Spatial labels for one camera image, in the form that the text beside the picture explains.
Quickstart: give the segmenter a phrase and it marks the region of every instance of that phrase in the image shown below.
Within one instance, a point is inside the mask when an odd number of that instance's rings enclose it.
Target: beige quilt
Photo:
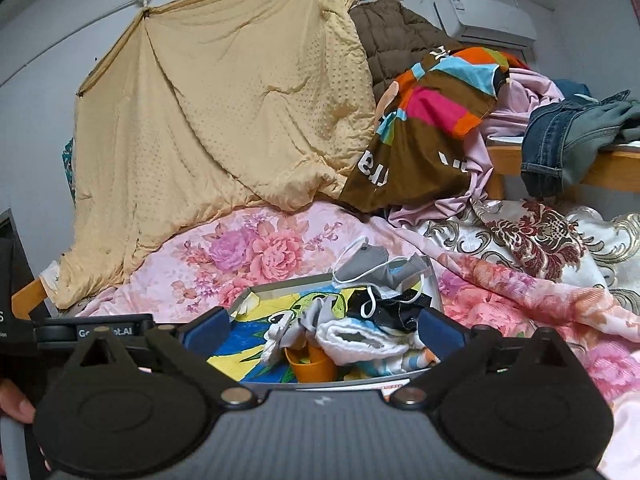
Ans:
[[[234,208],[338,197],[374,116],[350,4],[179,0],[131,23],[78,93],[76,239],[47,287],[57,307]]]

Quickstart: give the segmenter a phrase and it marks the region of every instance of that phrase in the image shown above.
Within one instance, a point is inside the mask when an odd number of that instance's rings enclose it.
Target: face mask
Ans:
[[[420,289],[414,297],[402,303],[413,303],[420,297],[425,287],[425,277],[433,271],[418,254],[414,254],[411,258],[398,257],[389,260],[389,253],[384,247],[371,246],[368,238],[363,237],[345,248],[338,257],[336,267],[344,255],[357,244],[360,244],[360,247],[355,254],[333,271],[332,285],[338,290],[366,287],[370,303],[362,305],[363,318],[373,316],[376,310],[376,297],[384,300],[395,298],[418,282],[420,282]],[[396,262],[402,262],[402,264],[391,265]]]

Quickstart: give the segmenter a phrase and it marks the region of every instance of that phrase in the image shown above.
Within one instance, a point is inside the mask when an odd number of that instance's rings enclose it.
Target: floral bedding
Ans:
[[[640,450],[632,444],[627,449],[624,435],[630,431],[630,413],[640,418],[633,395],[640,392],[640,317],[631,306],[620,305],[610,280],[610,290],[597,284],[556,283],[521,272],[537,267],[520,266],[516,260],[511,265],[490,261],[508,253],[479,252],[476,257],[450,251],[456,243],[443,249],[433,239],[394,228],[382,218],[361,220],[340,206],[314,202],[295,214],[268,207],[236,210],[177,235],[148,256],[129,283],[103,291],[80,315],[150,312],[157,322],[188,322],[216,305],[231,305],[247,286],[327,272],[360,236],[385,246],[391,257],[428,254],[445,313],[466,326],[486,323],[508,336],[529,336],[541,325],[555,327],[572,343],[616,415],[612,444],[600,470],[614,480],[636,478],[628,474],[639,472]],[[482,236],[476,241],[484,240]],[[602,250],[597,243],[594,248]],[[569,251],[564,254],[573,258]],[[555,275],[556,266],[545,268]]]

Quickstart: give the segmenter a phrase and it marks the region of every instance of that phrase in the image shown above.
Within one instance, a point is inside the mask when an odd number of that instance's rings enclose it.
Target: orange cup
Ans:
[[[330,383],[338,375],[337,366],[319,346],[307,345],[302,350],[285,348],[284,355],[299,383]],[[305,358],[310,362],[301,363]]]

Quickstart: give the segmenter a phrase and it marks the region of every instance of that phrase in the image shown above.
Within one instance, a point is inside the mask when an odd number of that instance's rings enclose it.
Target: metal rivet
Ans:
[[[251,399],[253,399],[253,397],[254,394],[251,393],[251,390],[247,390],[246,388],[242,388],[240,386],[227,388],[220,395],[220,398],[222,400],[224,400],[227,404],[231,404],[233,406],[249,402]]]
[[[426,398],[427,394],[423,390],[412,386],[404,386],[394,394],[394,400],[407,406],[423,402]]]

